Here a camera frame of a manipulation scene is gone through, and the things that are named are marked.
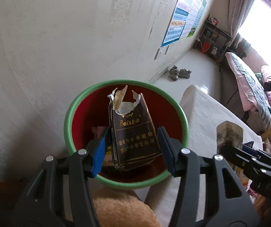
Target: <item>plastic bucket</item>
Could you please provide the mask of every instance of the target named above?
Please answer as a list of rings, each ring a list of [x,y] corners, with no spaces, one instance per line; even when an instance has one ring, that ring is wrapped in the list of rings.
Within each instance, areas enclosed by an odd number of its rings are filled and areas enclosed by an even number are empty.
[[[164,126],[168,135],[188,145],[188,122],[180,105],[166,92],[143,82],[111,80],[95,84],[80,93],[71,103],[64,122],[64,138],[69,154],[86,147],[93,139],[92,127],[109,126],[107,97],[115,88],[128,85],[124,101],[133,102],[132,92],[143,93],[155,129]],[[130,176],[120,177],[101,172],[96,179],[117,189],[139,189],[152,186],[170,175],[160,155],[150,165],[132,170]]]

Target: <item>educational poster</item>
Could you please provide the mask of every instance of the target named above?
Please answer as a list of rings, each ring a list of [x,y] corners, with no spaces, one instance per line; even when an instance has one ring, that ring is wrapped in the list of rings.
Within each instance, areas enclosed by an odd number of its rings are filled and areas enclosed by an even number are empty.
[[[189,33],[191,31],[193,31],[195,20],[196,20],[198,13],[199,13],[200,8],[201,8],[202,2],[203,2],[203,0],[195,0],[194,1],[194,4],[188,14],[186,22],[185,22],[185,26],[184,26],[184,29],[183,29],[182,34],[180,36],[180,39],[183,39],[184,37],[188,37]]]
[[[161,47],[176,42],[184,29],[187,17],[195,0],[177,0]]]
[[[201,18],[202,15],[203,15],[203,12],[204,12],[204,10],[205,10],[206,4],[207,4],[206,0],[203,0],[202,5],[201,5],[201,7],[200,7],[200,9],[199,9],[199,11],[198,11],[198,13],[197,13],[197,16],[196,16],[196,18],[195,18],[195,20],[194,20],[194,23],[193,23],[193,25],[192,25],[192,28],[191,28],[191,30],[190,30],[190,32],[189,32],[189,34],[188,34],[187,37],[193,36],[193,34],[194,34],[194,32],[195,32],[195,30],[196,30],[196,28],[197,28],[197,26],[198,26],[198,23],[199,23],[199,21],[200,21],[200,18]]]

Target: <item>green rim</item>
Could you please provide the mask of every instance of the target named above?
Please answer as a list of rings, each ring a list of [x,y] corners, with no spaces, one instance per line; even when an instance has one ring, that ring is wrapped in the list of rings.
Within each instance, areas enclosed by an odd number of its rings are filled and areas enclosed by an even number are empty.
[[[162,91],[161,89],[148,83],[143,83],[143,82],[134,81],[134,80],[110,80],[106,82],[97,83],[85,89],[74,99],[74,101],[71,103],[70,107],[68,108],[65,121],[64,121],[64,139],[65,139],[67,150],[70,155],[76,152],[76,149],[72,140],[71,125],[72,125],[72,119],[77,107],[82,102],[82,100],[93,91],[109,86],[109,85],[116,85],[116,84],[141,86],[141,87],[153,90],[154,92],[160,94],[162,97],[168,100],[177,111],[178,116],[180,117],[180,121],[182,123],[182,129],[183,129],[182,147],[185,148],[188,146],[189,128],[188,128],[188,121],[187,121],[186,115],[184,111],[182,110],[182,108],[180,107],[180,105],[171,96],[169,96],[166,92]],[[145,188],[148,186],[152,186],[156,183],[159,183],[165,178],[167,178],[168,176],[170,176],[170,173],[167,170],[165,170],[161,174],[157,175],[156,177],[153,177],[151,179],[148,179],[142,182],[137,182],[137,183],[120,183],[120,182],[109,180],[100,175],[97,175],[96,179],[100,181],[101,183],[106,184],[107,186],[110,186],[116,189],[139,189],[139,188]]]

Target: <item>bright window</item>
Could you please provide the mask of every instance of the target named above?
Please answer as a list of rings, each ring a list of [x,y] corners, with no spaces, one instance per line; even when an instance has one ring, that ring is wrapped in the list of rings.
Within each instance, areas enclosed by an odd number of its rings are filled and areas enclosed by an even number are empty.
[[[255,0],[238,32],[271,66],[271,7],[263,0]]]

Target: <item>torn box flap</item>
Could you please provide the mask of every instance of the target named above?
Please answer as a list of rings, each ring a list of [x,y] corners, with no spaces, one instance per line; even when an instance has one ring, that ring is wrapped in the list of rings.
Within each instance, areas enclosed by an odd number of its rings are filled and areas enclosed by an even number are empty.
[[[133,99],[135,99],[135,102],[123,102],[127,87],[128,86],[126,85],[124,89],[118,90],[115,93],[115,91],[117,90],[116,88],[112,91],[111,94],[108,95],[110,102],[113,103],[112,109],[115,110],[115,112],[120,115],[125,115],[125,114],[130,113],[140,103],[141,95],[135,93],[133,90],[132,90],[132,93],[133,93]]]

